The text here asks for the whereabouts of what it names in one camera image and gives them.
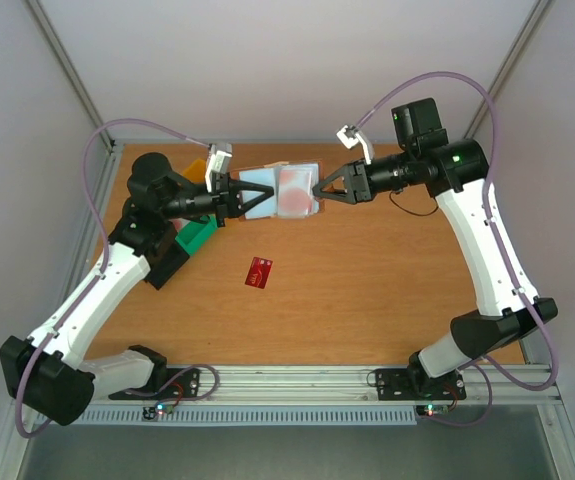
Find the gray floor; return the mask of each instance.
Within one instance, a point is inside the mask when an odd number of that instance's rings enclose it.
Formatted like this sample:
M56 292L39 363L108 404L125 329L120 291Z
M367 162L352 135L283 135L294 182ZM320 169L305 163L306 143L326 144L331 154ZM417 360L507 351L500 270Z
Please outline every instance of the gray floor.
M477 409L462 407L470 418ZM495 407L475 428L49 427L20 479L557 478L535 407Z

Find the table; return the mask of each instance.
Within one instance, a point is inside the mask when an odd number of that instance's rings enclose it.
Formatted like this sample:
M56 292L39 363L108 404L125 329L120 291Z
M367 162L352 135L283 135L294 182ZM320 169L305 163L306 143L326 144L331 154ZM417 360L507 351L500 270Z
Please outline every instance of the table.
M377 145L377 156L395 147ZM111 231L138 156L166 155L181 171L204 148L126 145L105 223ZM320 159L325 174L359 158L328 144L239 144L231 169ZM424 187L397 201L416 211L433 202ZM274 261L267 287L245 285L253 257ZM406 364L475 309L473 286L441 212L418 218L380 195L374 202L327 201L307 219L228 220L160 290L138 284L103 326L89 358L143 344L171 363ZM495 357L522 363L518 345Z

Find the pink object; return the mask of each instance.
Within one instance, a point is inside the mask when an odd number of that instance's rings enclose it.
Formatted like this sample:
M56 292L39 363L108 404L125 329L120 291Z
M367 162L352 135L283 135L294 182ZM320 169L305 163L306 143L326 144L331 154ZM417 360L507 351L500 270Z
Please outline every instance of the pink object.
M311 215L314 206L310 168L284 167L278 174L278 216L299 218Z

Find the cable connector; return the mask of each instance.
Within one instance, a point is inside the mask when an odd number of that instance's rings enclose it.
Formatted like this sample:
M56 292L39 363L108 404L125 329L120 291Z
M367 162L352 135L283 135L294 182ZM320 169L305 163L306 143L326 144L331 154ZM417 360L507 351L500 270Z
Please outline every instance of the cable connector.
M229 170L229 162L232 157L231 143L212 143L209 145L207 156L207 171L205 172L205 184L207 191L212 193L212 174L224 175Z
M363 147L365 163L367 165L371 164L371 161L374 159L374 146L363 132L353 125L345 125L336 132L336 136L348 150L351 150L360 143Z

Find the light blue object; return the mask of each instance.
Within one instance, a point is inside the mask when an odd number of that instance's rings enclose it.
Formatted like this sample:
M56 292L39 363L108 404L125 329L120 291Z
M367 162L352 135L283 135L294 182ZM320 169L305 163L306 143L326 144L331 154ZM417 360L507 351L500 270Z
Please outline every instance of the light blue object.
M239 176L241 180L246 182L253 182L258 183L260 185L267 185L274 187L274 192L278 192L277 188L277 169L274 167L271 168L258 168L254 170L243 170L240 172ZM250 192L244 190L242 193L243 202L248 202L253 200L254 198L261 195L260 192ZM274 195L271 198L268 198L264 202L259 205L256 205L254 208L249 210L245 214L245 218L251 220L254 218L265 218L265 217L273 217L276 215L276 211L278 210L278 195Z

